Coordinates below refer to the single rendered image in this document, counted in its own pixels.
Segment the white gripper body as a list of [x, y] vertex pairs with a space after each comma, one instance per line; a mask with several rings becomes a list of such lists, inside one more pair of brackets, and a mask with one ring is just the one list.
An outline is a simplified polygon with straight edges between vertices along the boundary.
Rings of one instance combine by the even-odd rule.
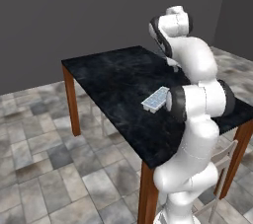
[[179, 71], [179, 69], [181, 68], [181, 65], [177, 61], [175, 61], [174, 59], [172, 59], [170, 57], [166, 57], [166, 61], [169, 66], [173, 67], [173, 70], [175, 73], [177, 73]]

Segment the pale blue ice cube tray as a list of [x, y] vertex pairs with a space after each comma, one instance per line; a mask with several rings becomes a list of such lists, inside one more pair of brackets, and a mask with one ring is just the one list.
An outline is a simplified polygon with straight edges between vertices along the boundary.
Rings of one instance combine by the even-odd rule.
[[160, 87], [141, 103], [143, 108], [152, 113], [159, 111], [166, 104], [168, 91], [167, 87]]

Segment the black-topped wooden dining table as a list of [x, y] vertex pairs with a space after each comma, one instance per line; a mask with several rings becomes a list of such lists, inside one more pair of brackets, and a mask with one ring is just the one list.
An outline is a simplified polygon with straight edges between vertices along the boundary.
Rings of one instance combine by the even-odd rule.
[[[160, 87], [186, 86], [190, 80], [141, 46], [65, 59], [62, 62], [72, 131], [80, 132], [74, 87], [80, 85], [142, 160], [140, 194], [147, 202], [159, 191], [156, 167], [176, 154], [185, 123], [166, 109], [146, 111], [142, 102]], [[233, 112], [213, 121], [219, 135], [253, 120], [253, 107], [236, 99]], [[153, 224], [159, 212], [148, 210], [142, 224]]]

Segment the pale grey chair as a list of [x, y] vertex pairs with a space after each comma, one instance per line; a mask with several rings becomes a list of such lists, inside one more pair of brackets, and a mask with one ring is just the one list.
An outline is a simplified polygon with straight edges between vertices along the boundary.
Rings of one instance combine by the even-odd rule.
[[221, 195], [221, 191], [225, 182], [225, 178], [228, 173], [228, 169], [231, 163], [231, 159], [233, 157], [234, 150], [236, 149], [238, 141], [234, 140], [227, 148], [223, 149], [221, 152], [216, 153], [212, 156], [211, 161], [215, 164], [218, 172], [219, 178], [215, 188], [215, 199], [204, 205], [200, 210], [197, 210], [194, 213], [194, 216], [198, 218], [205, 211], [211, 209], [211, 215], [209, 218], [209, 224], [212, 223], [212, 219], [219, 202], [219, 197]]

